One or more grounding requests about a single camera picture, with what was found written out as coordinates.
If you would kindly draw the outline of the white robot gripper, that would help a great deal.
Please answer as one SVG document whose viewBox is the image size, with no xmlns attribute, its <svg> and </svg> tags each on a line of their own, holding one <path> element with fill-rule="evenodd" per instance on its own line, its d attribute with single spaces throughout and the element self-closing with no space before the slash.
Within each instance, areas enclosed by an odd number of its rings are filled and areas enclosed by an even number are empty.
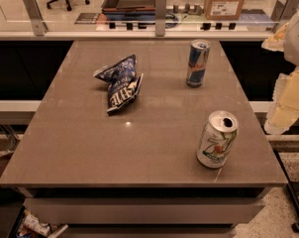
<svg viewBox="0 0 299 238">
<path fill-rule="evenodd" d="M 283 52 L 285 59 L 299 66 L 299 10 L 271 37 L 261 44 L 263 49 Z M 274 86 L 273 102 L 269 105 L 264 130 L 280 135 L 299 119 L 299 68 L 289 75 L 280 73 Z"/>
</svg>

